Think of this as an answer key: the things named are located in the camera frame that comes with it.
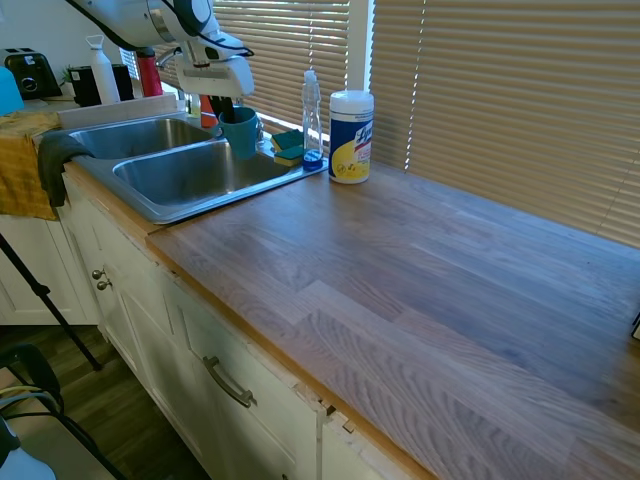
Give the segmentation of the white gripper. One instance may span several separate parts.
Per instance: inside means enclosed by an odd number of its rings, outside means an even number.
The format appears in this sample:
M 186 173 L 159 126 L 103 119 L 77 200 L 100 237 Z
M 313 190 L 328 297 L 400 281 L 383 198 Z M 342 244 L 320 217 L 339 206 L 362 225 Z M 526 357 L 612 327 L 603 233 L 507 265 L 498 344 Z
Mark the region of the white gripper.
M 220 115 L 224 123 L 235 123 L 235 107 L 230 97 L 249 96 L 254 92 L 248 60 L 233 56 L 222 62 L 196 67 L 180 52 L 175 62 L 180 88 L 187 93 L 210 96 L 212 113 Z

